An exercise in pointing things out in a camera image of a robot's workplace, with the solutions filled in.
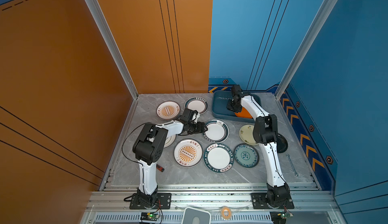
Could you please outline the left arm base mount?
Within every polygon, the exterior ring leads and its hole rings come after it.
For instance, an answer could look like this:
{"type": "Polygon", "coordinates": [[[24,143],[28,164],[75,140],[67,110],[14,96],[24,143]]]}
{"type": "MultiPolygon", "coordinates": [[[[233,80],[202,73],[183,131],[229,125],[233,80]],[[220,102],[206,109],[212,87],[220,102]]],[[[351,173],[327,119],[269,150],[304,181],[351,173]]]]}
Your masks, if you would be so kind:
{"type": "Polygon", "coordinates": [[[129,208],[133,210],[156,210],[158,208],[161,208],[162,210],[170,209],[171,198],[171,193],[157,193],[156,195],[150,196],[144,195],[142,193],[136,193],[131,199],[129,208]]]}

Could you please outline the green striped rim plate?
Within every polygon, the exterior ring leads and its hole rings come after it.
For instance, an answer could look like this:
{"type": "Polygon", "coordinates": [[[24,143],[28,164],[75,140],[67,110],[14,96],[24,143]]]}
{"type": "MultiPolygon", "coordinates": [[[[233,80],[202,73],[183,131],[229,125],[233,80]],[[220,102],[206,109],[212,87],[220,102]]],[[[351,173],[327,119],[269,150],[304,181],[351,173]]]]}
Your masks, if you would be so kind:
{"type": "Polygon", "coordinates": [[[211,143],[221,143],[229,136],[229,128],[225,122],[220,120],[208,120],[205,122],[207,131],[203,133],[206,140],[211,143]]]}

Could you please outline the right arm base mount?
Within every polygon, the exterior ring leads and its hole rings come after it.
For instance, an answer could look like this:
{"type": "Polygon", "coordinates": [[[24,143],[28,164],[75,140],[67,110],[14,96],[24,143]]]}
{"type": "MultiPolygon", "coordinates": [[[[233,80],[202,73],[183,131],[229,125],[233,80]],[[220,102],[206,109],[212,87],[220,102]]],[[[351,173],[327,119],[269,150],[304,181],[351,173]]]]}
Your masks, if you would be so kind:
{"type": "Polygon", "coordinates": [[[286,195],[285,199],[272,201],[267,193],[251,193],[251,201],[253,209],[294,209],[295,205],[290,193],[286,195]]]}

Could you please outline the teal rim lettered plate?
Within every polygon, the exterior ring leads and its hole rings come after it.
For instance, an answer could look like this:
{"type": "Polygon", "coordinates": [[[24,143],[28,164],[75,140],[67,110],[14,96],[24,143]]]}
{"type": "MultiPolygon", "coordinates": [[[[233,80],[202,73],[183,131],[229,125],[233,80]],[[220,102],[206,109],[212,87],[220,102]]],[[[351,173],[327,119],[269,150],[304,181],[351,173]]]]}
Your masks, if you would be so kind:
{"type": "Polygon", "coordinates": [[[208,146],[203,155],[205,166],[213,172],[224,173],[232,169],[234,156],[232,150],[221,143],[208,146]]]}

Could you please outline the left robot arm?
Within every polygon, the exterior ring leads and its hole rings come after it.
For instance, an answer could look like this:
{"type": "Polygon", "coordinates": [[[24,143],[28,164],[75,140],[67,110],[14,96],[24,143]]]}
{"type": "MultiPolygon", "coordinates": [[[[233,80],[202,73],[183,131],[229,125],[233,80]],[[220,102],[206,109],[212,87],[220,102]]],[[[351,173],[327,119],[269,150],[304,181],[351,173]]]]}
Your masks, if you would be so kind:
{"type": "Polygon", "coordinates": [[[205,123],[198,121],[199,117],[198,111],[185,109],[177,119],[167,123],[144,124],[132,148],[140,167],[140,184],[137,191],[139,197],[151,202],[157,197],[156,165],[168,137],[181,133],[193,135],[207,131],[205,123]]]}

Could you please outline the cream calligraphy plate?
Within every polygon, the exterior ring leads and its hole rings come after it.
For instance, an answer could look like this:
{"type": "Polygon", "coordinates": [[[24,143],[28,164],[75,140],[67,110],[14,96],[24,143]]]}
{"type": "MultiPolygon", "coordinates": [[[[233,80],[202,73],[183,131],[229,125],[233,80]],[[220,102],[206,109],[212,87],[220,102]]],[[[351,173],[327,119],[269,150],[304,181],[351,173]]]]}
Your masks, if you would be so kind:
{"type": "Polygon", "coordinates": [[[244,143],[255,146],[255,145],[258,145],[258,143],[255,141],[253,137],[253,129],[254,129],[253,125],[242,126],[239,130],[239,137],[244,143]]]}

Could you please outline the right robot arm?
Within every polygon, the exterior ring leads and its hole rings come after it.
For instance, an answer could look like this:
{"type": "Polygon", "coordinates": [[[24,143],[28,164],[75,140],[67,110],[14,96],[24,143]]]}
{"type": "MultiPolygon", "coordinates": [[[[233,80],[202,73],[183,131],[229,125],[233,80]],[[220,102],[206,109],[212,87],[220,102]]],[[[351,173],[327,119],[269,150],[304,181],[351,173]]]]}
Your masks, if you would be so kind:
{"type": "Polygon", "coordinates": [[[270,208],[286,205],[290,199],[290,188],[281,170],[277,151],[277,116],[268,113],[254,99],[253,95],[241,89],[240,85],[231,88],[232,99],[227,109],[240,113],[245,108],[255,120],[253,138],[262,151],[267,172],[266,203],[270,208]]]}

